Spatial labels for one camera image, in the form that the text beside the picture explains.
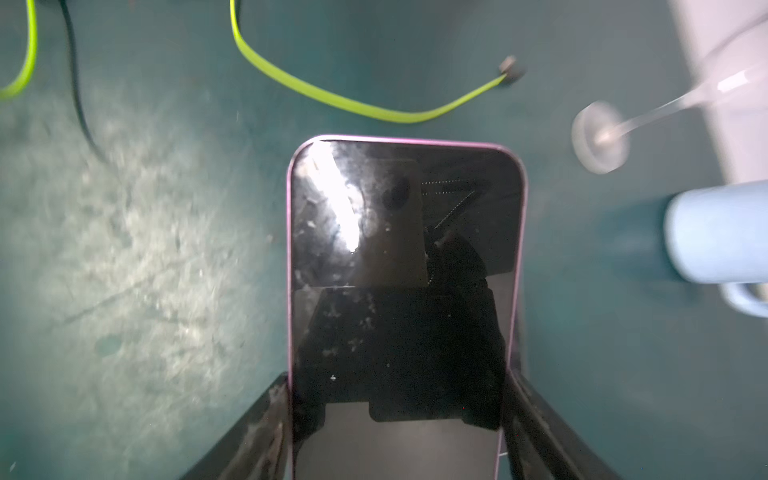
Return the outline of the green wired earphones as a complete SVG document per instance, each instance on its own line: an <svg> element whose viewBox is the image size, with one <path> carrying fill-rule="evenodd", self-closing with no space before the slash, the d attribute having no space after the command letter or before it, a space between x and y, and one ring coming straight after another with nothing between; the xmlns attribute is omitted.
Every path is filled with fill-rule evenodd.
<svg viewBox="0 0 768 480"><path fill-rule="evenodd" d="M23 64L12 82L1 88L1 100L19 96L28 86L34 74L38 55L38 21L34 0L26 0L27 42Z"/></svg>
<svg viewBox="0 0 768 480"><path fill-rule="evenodd" d="M499 75L481 85L480 87L464 94L463 96L437 108L418 112L406 112L400 110L387 109L357 100L353 100L331 91L317 87L298 77L291 75L283 69L269 62L263 56L258 54L244 39L239 26L239 1L231 0L229 2L229 15L231 31L234 43L240 54L263 75L277 82L283 87L294 91L304 97L342 110L354 115L370 118L373 120L393 123L393 124L419 124L439 118L455 109L465 105L480 95L491 91L501 85L511 85L519 81L525 71L514 56L506 57L499 66Z"/></svg>

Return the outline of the purple-edged black smartphone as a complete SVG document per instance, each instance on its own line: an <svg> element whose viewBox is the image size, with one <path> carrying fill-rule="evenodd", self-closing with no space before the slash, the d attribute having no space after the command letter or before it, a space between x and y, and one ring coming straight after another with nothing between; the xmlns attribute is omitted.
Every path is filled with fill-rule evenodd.
<svg viewBox="0 0 768 480"><path fill-rule="evenodd" d="M495 478L521 161L324 135L294 153L287 194L292 477Z"/></svg>

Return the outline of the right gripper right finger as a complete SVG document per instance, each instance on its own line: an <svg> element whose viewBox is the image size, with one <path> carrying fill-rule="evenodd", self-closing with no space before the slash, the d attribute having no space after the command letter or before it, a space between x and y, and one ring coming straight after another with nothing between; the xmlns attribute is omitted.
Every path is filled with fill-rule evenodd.
<svg viewBox="0 0 768 480"><path fill-rule="evenodd" d="M617 479L619 475L571 429L518 370L508 368L502 427L514 479L532 479L535 467L553 479Z"/></svg>

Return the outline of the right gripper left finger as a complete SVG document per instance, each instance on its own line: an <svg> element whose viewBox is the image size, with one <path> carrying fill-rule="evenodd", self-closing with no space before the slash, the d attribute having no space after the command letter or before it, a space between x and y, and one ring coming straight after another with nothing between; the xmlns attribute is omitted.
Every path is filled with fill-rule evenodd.
<svg viewBox="0 0 768 480"><path fill-rule="evenodd" d="M282 479L291 437L288 374L281 373L235 425L183 477Z"/></svg>

